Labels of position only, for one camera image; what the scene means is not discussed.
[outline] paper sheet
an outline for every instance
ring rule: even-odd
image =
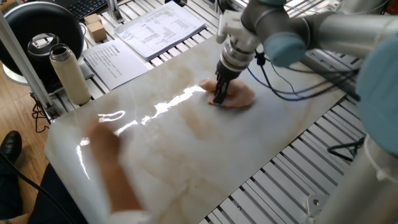
[[[118,27],[115,33],[150,60],[204,28],[204,22],[171,1]]]
[[[85,50],[82,55],[110,90],[148,71],[132,50],[120,40],[97,45]]]

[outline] keyboard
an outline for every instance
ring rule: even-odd
[[[82,19],[107,3],[107,0],[79,0],[76,4],[68,6],[67,9],[77,18]]]

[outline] paper stack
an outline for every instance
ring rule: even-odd
[[[152,60],[204,28],[203,21],[170,1],[119,26],[115,33],[145,60]]]

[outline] metal thermos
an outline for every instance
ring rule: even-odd
[[[91,94],[76,56],[69,47],[65,44],[54,45],[50,49],[50,61],[69,100],[76,105],[87,103]]]

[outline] human hand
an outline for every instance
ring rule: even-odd
[[[104,123],[89,126],[86,135],[90,139],[91,151],[100,168],[118,164],[120,139]]]

